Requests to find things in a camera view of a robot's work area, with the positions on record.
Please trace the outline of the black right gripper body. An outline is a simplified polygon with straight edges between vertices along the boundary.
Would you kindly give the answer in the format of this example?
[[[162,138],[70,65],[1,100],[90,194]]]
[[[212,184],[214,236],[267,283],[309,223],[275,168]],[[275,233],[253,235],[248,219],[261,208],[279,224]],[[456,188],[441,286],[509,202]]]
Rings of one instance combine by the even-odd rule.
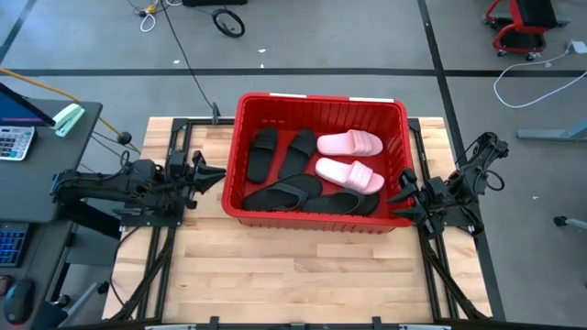
[[[445,217],[452,202],[453,195],[440,177],[427,180],[417,193],[414,222],[424,229],[427,239],[435,239],[444,231]]]

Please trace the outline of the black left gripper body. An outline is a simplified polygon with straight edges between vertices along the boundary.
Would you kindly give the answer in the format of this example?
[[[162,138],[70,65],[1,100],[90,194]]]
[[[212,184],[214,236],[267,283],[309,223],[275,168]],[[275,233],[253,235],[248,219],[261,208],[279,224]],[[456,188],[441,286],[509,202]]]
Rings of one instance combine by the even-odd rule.
[[[188,154],[180,150],[172,150],[165,165],[165,181],[169,185],[168,198],[169,209],[179,209],[182,204],[187,209],[195,209],[197,201],[194,200],[197,167],[204,161],[200,150],[193,153],[190,165]]]

